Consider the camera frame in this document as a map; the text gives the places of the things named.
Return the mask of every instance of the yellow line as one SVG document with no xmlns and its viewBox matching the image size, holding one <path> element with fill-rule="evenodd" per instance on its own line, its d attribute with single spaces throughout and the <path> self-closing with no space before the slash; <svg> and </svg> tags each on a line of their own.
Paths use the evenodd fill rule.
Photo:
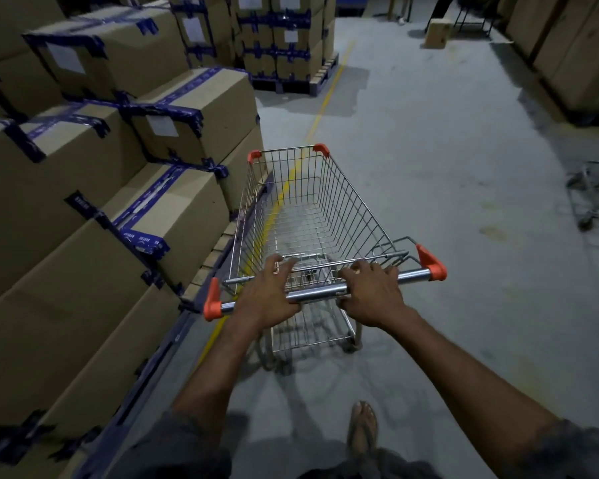
<svg viewBox="0 0 599 479">
<path fill-rule="evenodd" d="M 333 95 L 333 91 L 335 90 L 337 81 L 342 76 L 343 68 L 346 66 L 346 62 L 348 61 L 348 56 L 351 55 L 351 51 L 354 46 L 355 46 L 355 40 L 351 41 L 348 44 L 348 47 L 346 47 L 346 52 L 344 52 L 344 55 L 340 62 L 340 66 L 337 69 L 337 73 L 335 74 L 335 77 L 333 78 L 333 83 L 331 84 L 331 87 L 328 89 L 328 92 L 326 93 L 326 96 L 324 97 L 324 101 L 322 102 L 322 106 L 319 108 L 319 111 L 317 112 L 317 115 L 315 116 L 315 120 L 313 121 L 313 124 L 310 127 L 308 134 L 306 135 L 306 138 L 304 139 L 305 144 L 311 144 L 313 142 L 312 139 L 313 139 L 313 136 L 315 136 L 315 132 L 317 131 L 317 126 L 319 125 L 319 121 L 322 119 L 322 116 L 324 115 L 326 107 L 331 100 L 331 96 Z M 286 193 L 288 193 L 288 191 L 289 191 L 290 180 L 292 180 L 295 177 L 295 172 L 297 171 L 298 165 L 300 165 L 300 164 L 301 164 L 301 161 L 296 161 L 295 167 L 291 168 L 291 171 L 289 171 L 288 180 L 282 186 L 282 190 L 278 196 L 278 201 L 280 200 L 280 198 L 282 199 L 282 201 L 284 200 L 284 195 Z M 273 210 L 271 212 L 271 215 L 268 217 L 268 219 L 266 220 L 266 223 L 264 224 L 263 235 L 258 239 L 258 241 L 260 241 L 260 242 L 266 241 L 266 234 L 268 234 L 268 230 L 271 228 L 273 221 L 275 220 L 275 217 L 277 216 L 278 212 L 279 212 L 279 203 L 276 203 L 275 207 L 273 208 Z M 200 363 L 204 360 L 204 358 L 206 358 L 206 355 L 209 354 L 209 351 L 213 347 L 215 340 L 217 340 L 218 336 L 220 335 L 220 331 L 222 330 L 222 327 L 224 326 L 224 322 L 227 320 L 227 318 L 228 318 L 228 316 L 224 316 L 215 325 L 215 328 L 213 329 L 211 336 L 209 336 L 209 339 L 206 342 L 206 345 L 204 345 L 204 349 L 202 350 L 202 354 L 200 354 L 200 358 L 198 358 L 197 362 L 195 363 L 195 368 L 200 366 Z"/>
</svg>

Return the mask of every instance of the warehouse aisle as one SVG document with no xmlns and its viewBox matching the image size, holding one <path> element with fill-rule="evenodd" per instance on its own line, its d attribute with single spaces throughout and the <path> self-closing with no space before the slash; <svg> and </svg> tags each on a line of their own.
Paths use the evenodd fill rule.
<svg viewBox="0 0 599 479">
<path fill-rule="evenodd" d="M 389 235 L 447 265 L 446 282 L 404 288 L 406 301 L 554 412 L 599 426 L 599 233 L 577 231 L 563 188 L 563 149 L 580 134 L 538 124 L 507 72 L 510 47 L 421 50 L 409 36 L 420 25 L 338 19 L 346 67 L 316 129 L 325 94 L 258 92 L 264 144 L 301 145 L 315 131 Z M 599 136 L 580 146 L 599 149 Z M 168 406 L 210 329 L 186 339 L 127 445 Z M 363 343 L 353 355 L 299 352 L 282 374 L 250 356 L 223 439 L 232 477 L 335 465 L 356 400 L 374 407 L 380 446 L 448 478 L 494 477 L 410 357 L 378 330 Z"/>
</svg>

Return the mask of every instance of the person's right arm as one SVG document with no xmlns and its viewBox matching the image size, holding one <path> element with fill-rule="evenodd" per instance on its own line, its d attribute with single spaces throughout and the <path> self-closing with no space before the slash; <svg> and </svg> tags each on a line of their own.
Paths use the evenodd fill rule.
<svg viewBox="0 0 599 479">
<path fill-rule="evenodd" d="M 457 423 L 500 478 L 559 418 L 490 371 L 404 304 L 397 269 L 357 262 L 340 275 L 351 297 L 338 305 L 366 326 L 395 338 L 439 391 Z"/>
</svg>

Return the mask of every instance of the red-orange plastic cap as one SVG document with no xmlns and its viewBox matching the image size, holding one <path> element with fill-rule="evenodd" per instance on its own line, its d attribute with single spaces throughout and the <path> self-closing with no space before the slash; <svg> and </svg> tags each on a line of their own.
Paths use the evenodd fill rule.
<svg viewBox="0 0 599 479">
<path fill-rule="evenodd" d="M 258 149 L 251 151 L 250 153 L 248 153 L 248 163 L 250 163 L 251 165 L 253 164 L 253 160 L 256 160 L 257 158 L 261 158 L 262 157 L 262 152 Z"/>
<path fill-rule="evenodd" d="M 315 143 L 313 145 L 313 151 L 321 152 L 325 158 L 329 158 L 331 156 L 331 152 L 328 151 L 328 148 L 324 143 Z"/>
<path fill-rule="evenodd" d="M 209 293 L 204 302 L 204 318 L 207 321 L 222 317 L 222 301 L 220 301 L 220 281 L 214 277 L 211 279 Z"/>
<path fill-rule="evenodd" d="M 431 271 L 431 280 L 446 280 L 448 271 L 446 265 L 442 264 L 437 257 L 431 254 L 422 244 L 417 244 L 417 253 L 420 262 Z"/>
</svg>

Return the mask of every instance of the sleeve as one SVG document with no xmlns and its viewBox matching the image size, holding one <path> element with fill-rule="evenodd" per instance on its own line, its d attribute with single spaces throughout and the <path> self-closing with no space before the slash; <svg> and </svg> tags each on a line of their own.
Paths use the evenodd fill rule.
<svg viewBox="0 0 599 479">
<path fill-rule="evenodd" d="M 166 412 L 148 434 L 122 454 L 107 477 L 228 479 L 230 475 L 228 451 L 206 443 L 191 418 Z"/>
<path fill-rule="evenodd" d="M 519 469 L 524 479 L 599 479 L 599 428 L 560 421 L 539 437 Z"/>
</svg>

